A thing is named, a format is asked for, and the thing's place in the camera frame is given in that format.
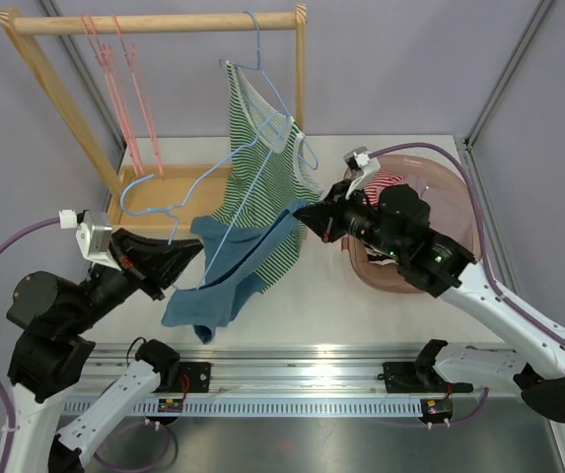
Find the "blue tank top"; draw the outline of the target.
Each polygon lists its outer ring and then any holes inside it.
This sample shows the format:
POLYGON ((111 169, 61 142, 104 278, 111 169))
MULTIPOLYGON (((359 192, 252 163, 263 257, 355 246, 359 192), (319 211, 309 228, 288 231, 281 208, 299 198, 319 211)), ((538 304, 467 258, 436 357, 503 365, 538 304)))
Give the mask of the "blue tank top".
POLYGON ((252 295, 266 289, 256 273, 265 260, 278 249, 291 254, 286 243, 298 227, 294 213, 307 205, 303 199, 294 201, 267 228, 230 228, 211 216, 195 218, 191 229, 203 242, 204 284, 175 291, 162 325, 190 325, 202 343, 211 342, 217 328, 228 326, 252 295))

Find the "red white striped tank top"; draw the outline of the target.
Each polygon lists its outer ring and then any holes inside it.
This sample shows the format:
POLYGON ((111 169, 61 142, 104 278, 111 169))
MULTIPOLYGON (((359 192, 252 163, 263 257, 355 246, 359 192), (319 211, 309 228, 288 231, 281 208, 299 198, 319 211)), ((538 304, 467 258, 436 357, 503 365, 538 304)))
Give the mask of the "red white striped tank top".
POLYGON ((401 184, 404 180, 404 175, 394 174, 388 170, 378 171, 364 187, 368 202, 376 206, 379 202, 380 194, 385 188, 401 184))

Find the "black white striped tank top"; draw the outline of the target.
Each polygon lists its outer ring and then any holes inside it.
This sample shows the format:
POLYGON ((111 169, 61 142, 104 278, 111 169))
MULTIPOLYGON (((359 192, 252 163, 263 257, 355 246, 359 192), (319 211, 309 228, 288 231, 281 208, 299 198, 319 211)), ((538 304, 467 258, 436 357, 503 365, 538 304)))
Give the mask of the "black white striped tank top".
POLYGON ((369 246, 365 247, 365 251, 367 259, 371 264, 386 266, 396 263, 396 261, 391 256, 379 253, 369 246))

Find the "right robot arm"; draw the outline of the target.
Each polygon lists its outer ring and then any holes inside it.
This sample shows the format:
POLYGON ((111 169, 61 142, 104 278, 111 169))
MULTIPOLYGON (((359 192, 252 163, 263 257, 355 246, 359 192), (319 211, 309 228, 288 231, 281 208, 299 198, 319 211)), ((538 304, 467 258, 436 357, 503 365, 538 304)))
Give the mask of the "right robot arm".
POLYGON ((565 327, 500 285, 487 262, 430 227, 430 207, 405 184, 385 188, 376 205, 348 180, 334 184, 296 218, 324 242, 355 237, 388 256, 410 286, 478 320, 513 358, 431 341, 414 366, 426 390, 468 383, 519 395, 537 414, 565 423, 565 327))

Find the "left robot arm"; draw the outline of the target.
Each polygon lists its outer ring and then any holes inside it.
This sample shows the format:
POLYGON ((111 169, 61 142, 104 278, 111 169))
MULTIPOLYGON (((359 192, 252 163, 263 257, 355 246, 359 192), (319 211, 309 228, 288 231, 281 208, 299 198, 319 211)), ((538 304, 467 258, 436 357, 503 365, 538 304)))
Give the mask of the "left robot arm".
POLYGON ((107 240, 113 266, 94 266, 83 282, 44 271, 20 281, 7 312, 22 334, 8 370, 12 400, 0 442, 0 472, 81 472, 144 397, 189 388, 178 352, 151 339, 83 415, 58 426, 95 348, 83 333, 138 291, 162 300, 201 249, 196 239, 167 242, 119 230, 107 240))

